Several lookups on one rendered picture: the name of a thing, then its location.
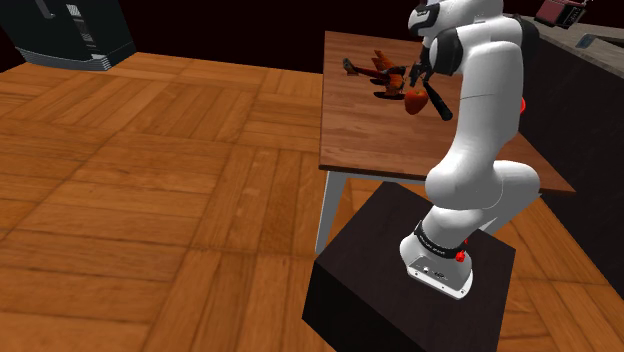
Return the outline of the dark kitchen counter with sink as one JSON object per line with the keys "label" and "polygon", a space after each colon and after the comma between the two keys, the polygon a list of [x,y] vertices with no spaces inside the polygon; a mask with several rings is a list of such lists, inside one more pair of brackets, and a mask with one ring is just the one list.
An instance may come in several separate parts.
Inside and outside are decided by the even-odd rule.
{"label": "dark kitchen counter with sink", "polygon": [[601,58],[578,28],[537,28],[520,131],[575,191],[545,203],[624,299],[624,50]]}

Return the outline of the dark robot stand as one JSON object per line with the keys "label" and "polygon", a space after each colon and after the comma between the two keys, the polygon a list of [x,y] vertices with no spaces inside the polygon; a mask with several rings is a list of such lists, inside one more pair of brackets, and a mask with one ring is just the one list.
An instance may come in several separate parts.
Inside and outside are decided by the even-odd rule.
{"label": "dark robot stand", "polygon": [[411,278],[399,244],[431,206],[384,182],[315,260],[302,318],[336,352],[497,352],[515,250],[473,232],[461,300]]}

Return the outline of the wooden table with white legs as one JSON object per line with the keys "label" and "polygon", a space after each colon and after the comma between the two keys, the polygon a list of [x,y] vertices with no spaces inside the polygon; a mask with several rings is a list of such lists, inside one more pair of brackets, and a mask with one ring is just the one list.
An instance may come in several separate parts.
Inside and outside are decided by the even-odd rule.
{"label": "wooden table with white legs", "polygon": [[[415,116],[402,101],[373,96],[373,85],[362,76],[348,77],[343,58],[372,68],[370,58],[379,49],[391,61],[410,65],[421,43],[326,31],[323,50],[322,109],[317,167],[327,172],[325,195],[313,253],[327,243],[348,178],[424,183],[429,170],[450,147],[457,125],[461,77],[434,76],[432,85],[445,99],[455,119],[443,122],[431,105]],[[520,133],[516,133],[498,158],[532,166],[541,180],[540,193],[573,196],[575,190]],[[561,249],[573,254],[580,247],[543,200],[537,200],[512,223],[533,254]]]}

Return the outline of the grey-headed red-handled hammer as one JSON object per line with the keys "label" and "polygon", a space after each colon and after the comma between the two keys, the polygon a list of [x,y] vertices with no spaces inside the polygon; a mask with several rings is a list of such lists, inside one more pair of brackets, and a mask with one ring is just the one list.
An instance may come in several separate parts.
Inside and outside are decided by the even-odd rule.
{"label": "grey-headed red-handled hammer", "polygon": [[389,80],[389,75],[387,73],[383,73],[379,70],[357,67],[348,58],[344,58],[342,64],[348,76],[365,75],[375,80]]}

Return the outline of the black stick-shaped tool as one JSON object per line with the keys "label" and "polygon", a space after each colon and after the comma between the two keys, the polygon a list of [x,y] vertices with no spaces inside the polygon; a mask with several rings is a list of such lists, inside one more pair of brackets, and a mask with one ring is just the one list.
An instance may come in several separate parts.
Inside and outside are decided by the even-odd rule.
{"label": "black stick-shaped tool", "polygon": [[423,87],[425,88],[425,91],[427,92],[429,100],[431,101],[431,103],[433,104],[437,112],[439,113],[442,120],[450,121],[453,118],[453,113],[445,104],[441,96],[433,89],[433,87],[427,81],[423,82]]}

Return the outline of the orange toy with black base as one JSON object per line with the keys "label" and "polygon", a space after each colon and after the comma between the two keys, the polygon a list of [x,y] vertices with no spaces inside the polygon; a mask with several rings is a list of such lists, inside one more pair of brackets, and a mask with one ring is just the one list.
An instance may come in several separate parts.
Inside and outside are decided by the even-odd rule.
{"label": "orange toy with black base", "polygon": [[404,76],[406,72],[405,66],[396,66],[381,51],[375,50],[375,57],[372,61],[379,73],[377,78],[372,78],[371,82],[375,85],[384,86],[384,91],[375,92],[374,95],[381,99],[401,100],[404,98],[403,88],[405,85]]}

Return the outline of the red apple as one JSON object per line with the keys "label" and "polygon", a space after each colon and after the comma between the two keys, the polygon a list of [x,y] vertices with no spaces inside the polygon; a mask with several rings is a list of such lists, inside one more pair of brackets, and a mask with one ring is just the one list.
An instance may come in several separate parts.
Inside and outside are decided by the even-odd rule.
{"label": "red apple", "polygon": [[424,89],[410,90],[404,96],[405,111],[410,115],[420,113],[428,102],[429,96]]}

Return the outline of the red box-shaped appliance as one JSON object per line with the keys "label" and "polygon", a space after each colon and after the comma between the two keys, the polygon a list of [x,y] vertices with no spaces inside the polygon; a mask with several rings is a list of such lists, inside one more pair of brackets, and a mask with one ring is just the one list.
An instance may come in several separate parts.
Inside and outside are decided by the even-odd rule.
{"label": "red box-shaped appliance", "polygon": [[568,29],[585,13],[587,2],[544,0],[534,20],[549,27]]}

